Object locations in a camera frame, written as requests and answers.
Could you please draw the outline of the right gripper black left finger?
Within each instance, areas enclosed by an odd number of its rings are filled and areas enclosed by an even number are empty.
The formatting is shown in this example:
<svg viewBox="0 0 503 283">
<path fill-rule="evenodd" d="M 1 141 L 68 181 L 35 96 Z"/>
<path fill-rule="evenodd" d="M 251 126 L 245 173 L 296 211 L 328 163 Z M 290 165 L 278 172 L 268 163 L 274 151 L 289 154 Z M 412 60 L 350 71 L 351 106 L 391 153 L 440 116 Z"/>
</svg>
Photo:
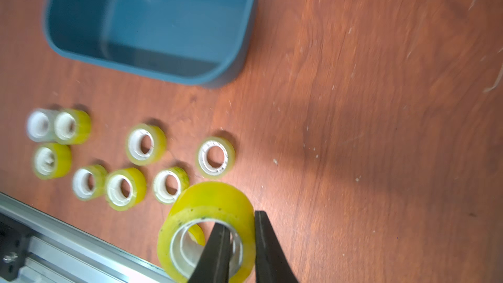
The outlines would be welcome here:
<svg viewBox="0 0 503 283">
<path fill-rule="evenodd" d="M 230 260 L 231 232 L 225 225 L 215 224 L 188 283 L 228 283 Z"/>
</svg>

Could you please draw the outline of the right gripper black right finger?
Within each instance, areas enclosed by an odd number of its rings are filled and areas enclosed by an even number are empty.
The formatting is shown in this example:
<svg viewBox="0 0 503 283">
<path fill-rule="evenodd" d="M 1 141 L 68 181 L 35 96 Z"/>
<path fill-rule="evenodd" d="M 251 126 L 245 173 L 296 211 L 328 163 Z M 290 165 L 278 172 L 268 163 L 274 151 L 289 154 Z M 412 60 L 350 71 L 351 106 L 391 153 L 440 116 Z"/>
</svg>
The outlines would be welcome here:
<svg viewBox="0 0 503 283">
<path fill-rule="evenodd" d="M 299 282 L 265 211 L 255 211 L 255 247 L 256 282 Z"/>
</svg>

